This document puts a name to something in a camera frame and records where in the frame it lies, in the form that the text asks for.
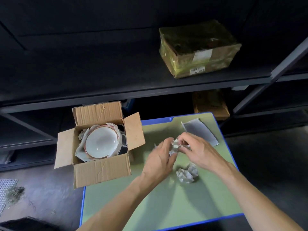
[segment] cardboard box flap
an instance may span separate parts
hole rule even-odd
[[[58,134],[57,153],[54,168],[60,168],[73,164],[74,129]]]
[[[72,111],[76,126],[112,123],[123,118],[120,101],[80,106],[73,108]]]
[[[128,150],[145,144],[139,112],[124,118]]]
[[[131,175],[128,154],[74,165],[74,188]]]

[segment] bowl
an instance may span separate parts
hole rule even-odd
[[[106,158],[115,151],[118,138],[113,128],[99,126],[88,135],[84,151],[91,159]]]

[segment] wooden box on lower shelf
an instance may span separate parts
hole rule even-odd
[[[229,110],[220,90],[206,90],[192,92],[192,103],[195,113],[212,112],[216,120],[226,120]]]

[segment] person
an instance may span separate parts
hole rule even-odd
[[[169,157],[173,138],[161,142],[148,156],[143,171],[130,185],[88,219],[78,231],[120,231],[140,202],[172,171],[177,154]],[[303,231],[287,214],[254,187],[232,164],[204,139],[182,133],[178,143],[191,162],[216,174],[233,194],[253,231]]]

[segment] box wrapped in plastic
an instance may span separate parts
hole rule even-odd
[[[216,20],[162,27],[159,32],[160,55],[175,78],[226,68],[241,48]]]

